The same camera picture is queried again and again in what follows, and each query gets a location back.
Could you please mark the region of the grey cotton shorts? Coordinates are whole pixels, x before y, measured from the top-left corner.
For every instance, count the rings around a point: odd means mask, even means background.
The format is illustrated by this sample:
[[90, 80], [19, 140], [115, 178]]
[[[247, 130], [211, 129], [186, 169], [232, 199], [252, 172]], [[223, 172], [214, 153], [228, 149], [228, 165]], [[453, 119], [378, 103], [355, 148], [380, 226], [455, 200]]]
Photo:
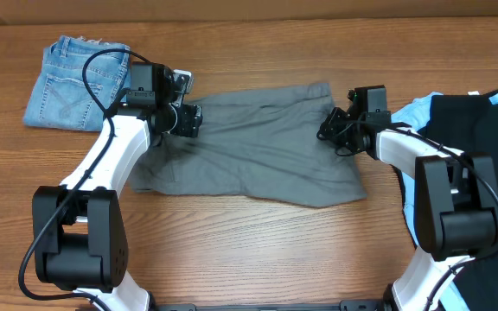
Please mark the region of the grey cotton shorts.
[[335, 101], [327, 83], [215, 94], [196, 138], [166, 136], [136, 163], [136, 192], [245, 195], [326, 207], [366, 197], [351, 157], [316, 133]]

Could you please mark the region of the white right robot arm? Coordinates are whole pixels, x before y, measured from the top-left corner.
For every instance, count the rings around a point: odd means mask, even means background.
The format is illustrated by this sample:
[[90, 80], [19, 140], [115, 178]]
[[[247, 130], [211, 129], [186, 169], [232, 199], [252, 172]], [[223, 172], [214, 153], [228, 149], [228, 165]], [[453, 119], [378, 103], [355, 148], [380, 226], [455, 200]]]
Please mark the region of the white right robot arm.
[[342, 310], [434, 310], [468, 265], [498, 256], [498, 188], [492, 158], [419, 135], [425, 109], [392, 113], [384, 86], [349, 91], [347, 110], [333, 109], [316, 134], [338, 156], [367, 153], [414, 180], [417, 248], [404, 274], [375, 300], [342, 301]]

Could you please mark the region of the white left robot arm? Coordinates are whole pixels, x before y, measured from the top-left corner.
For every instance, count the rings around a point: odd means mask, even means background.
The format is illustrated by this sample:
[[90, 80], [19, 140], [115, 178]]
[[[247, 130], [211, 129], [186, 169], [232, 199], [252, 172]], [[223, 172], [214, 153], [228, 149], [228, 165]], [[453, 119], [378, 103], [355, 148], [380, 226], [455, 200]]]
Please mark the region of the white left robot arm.
[[150, 291], [127, 270], [119, 196], [137, 160], [167, 134], [195, 138], [202, 109], [183, 100], [192, 74], [135, 62], [131, 87], [104, 109], [103, 129], [81, 164], [60, 185], [34, 193], [34, 241], [25, 258], [60, 298], [86, 298], [99, 310], [154, 310]]

